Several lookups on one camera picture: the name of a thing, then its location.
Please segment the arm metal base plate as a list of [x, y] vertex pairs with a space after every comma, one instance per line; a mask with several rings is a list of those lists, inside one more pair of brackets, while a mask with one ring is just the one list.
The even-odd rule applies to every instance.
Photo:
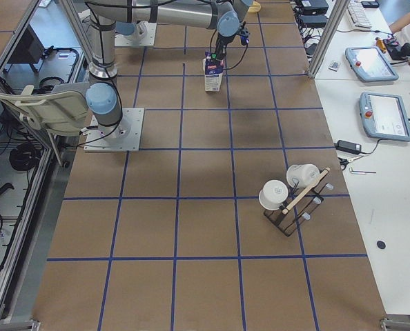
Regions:
[[86, 152], [136, 152], [139, 150], [143, 122], [143, 108], [124, 108], [119, 126], [109, 134], [115, 126], [100, 126], [95, 115], [92, 115], [90, 125], [97, 128], [88, 131], [88, 143], [83, 148]]
[[156, 23], [139, 21], [137, 23], [116, 23], [116, 48], [153, 47], [155, 43]]

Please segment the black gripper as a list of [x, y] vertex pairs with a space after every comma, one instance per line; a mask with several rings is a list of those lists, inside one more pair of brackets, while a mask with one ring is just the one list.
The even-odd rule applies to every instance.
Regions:
[[233, 41], [233, 35], [225, 37], [219, 32], [217, 33], [217, 40], [215, 44], [215, 58], [216, 59], [225, 59], [226, 57], [226, 48], [227, 45]]

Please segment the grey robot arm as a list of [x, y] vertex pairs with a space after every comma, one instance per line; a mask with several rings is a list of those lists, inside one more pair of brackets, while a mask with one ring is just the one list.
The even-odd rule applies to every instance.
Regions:
[[213, 30], [217, 33], [211, 59], [226, 57], [227, 45], [240, 37], [248, 44], [244, 20], [252, 1], [87, 1], [92, 30], [90, 87], [86, 101], [94, 114], [102, 140], [128, 135], [121, 97], [116, 86], [115, 31], [117, 23], [164, 23]]

